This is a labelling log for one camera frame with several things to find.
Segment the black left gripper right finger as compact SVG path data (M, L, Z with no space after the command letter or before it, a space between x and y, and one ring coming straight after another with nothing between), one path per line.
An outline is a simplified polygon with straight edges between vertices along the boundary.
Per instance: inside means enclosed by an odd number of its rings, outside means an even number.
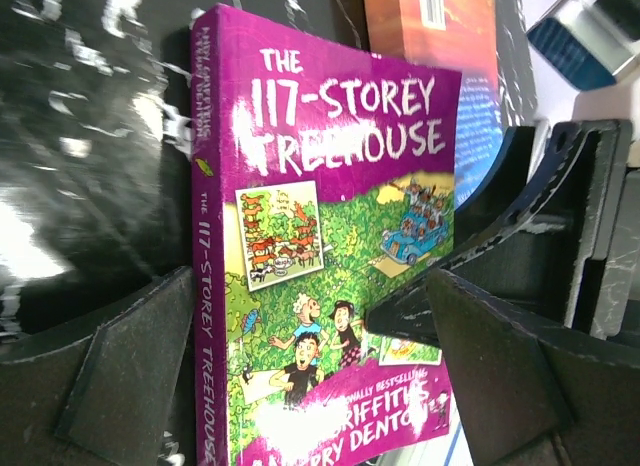
M436 329L475 464L638 464L638 349L455 296Z

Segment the purple treehouse book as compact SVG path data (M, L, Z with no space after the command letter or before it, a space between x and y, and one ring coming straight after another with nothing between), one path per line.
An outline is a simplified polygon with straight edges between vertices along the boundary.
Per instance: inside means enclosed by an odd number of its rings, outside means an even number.
M461 75L228 5L191 32L202 465L355 465L444 436L441 352L374 306L453 246Z

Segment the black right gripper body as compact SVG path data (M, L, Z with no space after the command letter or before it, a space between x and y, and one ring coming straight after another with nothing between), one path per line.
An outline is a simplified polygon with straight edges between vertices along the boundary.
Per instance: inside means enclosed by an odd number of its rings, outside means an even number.
M623 120L560 123L544 173L558 163L532 218L532 308L598 339L619 334L639 260L639 171Z

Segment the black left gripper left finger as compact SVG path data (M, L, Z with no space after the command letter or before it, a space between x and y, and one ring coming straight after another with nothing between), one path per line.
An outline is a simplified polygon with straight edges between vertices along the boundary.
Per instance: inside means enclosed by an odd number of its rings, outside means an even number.
M182 267L2 347L2 464L155 464L193 304Z

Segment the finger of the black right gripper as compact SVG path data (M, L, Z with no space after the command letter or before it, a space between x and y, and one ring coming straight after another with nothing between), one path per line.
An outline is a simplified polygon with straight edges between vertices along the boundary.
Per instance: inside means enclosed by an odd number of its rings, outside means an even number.
M458 286L562 323L570 288L570 237L512 235L455 268L431 267L369 308L366 329L438 346L437 322L465 301L455 296Z
M534 173L537 130L512 127L478 189L455 212L457 236L580 235L590 177L589 131L557 125Z

